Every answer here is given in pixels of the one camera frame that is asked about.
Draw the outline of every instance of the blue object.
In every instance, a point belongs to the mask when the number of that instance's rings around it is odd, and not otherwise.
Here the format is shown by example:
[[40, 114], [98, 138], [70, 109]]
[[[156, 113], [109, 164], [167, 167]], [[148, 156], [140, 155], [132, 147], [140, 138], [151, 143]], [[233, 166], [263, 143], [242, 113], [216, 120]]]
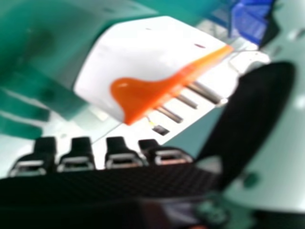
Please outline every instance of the blue object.
[[224, 26], [230, 37], [242, 36], [259, 44], [267, 28], [265, 16], [273, 0], [223, 0], [209, 19]]

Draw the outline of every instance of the orange object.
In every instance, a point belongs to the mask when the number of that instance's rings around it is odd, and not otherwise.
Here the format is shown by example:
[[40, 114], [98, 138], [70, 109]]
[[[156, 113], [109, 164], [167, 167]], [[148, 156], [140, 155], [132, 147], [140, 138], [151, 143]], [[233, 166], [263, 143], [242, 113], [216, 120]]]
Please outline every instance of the orange object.
[[146, 116], [153, 109], [179, 95], [180, 91], [209, 70], [229, 53], [229, 45], [185, 66], [173, 76], [161, 81], [121, 78], [111, 85], [111, 93], [125, 113], [128, 125]]

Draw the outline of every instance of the metal rod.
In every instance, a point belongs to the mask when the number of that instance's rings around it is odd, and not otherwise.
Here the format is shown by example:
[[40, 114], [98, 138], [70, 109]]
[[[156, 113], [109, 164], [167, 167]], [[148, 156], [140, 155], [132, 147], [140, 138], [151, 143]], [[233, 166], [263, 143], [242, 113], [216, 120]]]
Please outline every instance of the metal rod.
[[193, 82], [187, 86], [193, 92], [199, 94], [203, 98], [207, 99], [211, 103], [215, 104], [216, 106], [224, 105], [228, 102], [226, 98], [221, 97], [216, 92], [211, 90], [210, 88], [198, 83]]
[[188, 105], [189, 107], [193, 108], [193, 109], [197, 109], [197, 104], [194, 103], [192, 100], [186, 98], [184, 95], [179, 95], [176, 97], [176, 99], [178, 99], [179, 101], [181, 101], [182, 103]]
[[170, 110], [168, 110], [167, 108], [165, 108], [163, 106], [157, 108], [157, 111], [161, 112], [163, 115], [166, 115], [167, 117], [169, 117], [176, 123], [181, 123], [183, 121], [183, 119], [181, 117], [174, 114], [173, 112], [171, 112]]

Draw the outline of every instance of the orange plastic piece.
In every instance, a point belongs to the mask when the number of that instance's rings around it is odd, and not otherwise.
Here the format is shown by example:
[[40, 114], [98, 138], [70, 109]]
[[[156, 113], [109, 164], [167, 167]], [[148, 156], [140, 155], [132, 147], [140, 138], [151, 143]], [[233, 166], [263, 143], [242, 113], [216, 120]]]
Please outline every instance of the orange plastic piece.
[[125, 113], [124, 122], [128, 125], [146, 116], [152, 109], [179, 95], [180, 91], [231, 53], [231, 46], [202, 57], [185, 66], [173, 76], [161, 81], [143, 81], [121, 78], [111, 85], [111, 93]]

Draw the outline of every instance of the metal pin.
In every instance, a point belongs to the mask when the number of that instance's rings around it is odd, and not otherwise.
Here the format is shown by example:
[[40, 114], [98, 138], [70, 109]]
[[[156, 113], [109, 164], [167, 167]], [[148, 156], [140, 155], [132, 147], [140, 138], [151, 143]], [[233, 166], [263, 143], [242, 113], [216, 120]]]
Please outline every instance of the metal pin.
[[184, 95], [179, 95], [176, 97], [176, 99], [178, 99], [179, 101], [181, 101], [182, 103], [188, 105], [189, 107], [193, 108], [193, 109], [197, 109], [197, 104], [194, 103], [192, 100], [186, 98]]
[[222, 106], [228, 102], [226, 98], [221, 97], [216, 92], [211, 90], [210, 88], [198, 83], [193, 82], [187, 86], [193, 92], [199, 94], [200, 96], [204, 97], [205, 99], [209, 100], [211, 103], [215, 104], [216, 106]]
[[181, 117], [174, 114], [173, 112], [171, 112], [170, 110], [168, 110], [167, 108], [165, 108], [163, 106], [157, 108], [157, 111], [161, 112], [163, 115], [166, 115], [167, 117], [169, 117], [170, 119], [172, 119], [176, 123], [181, 123], [183, 121], [183, 119]]

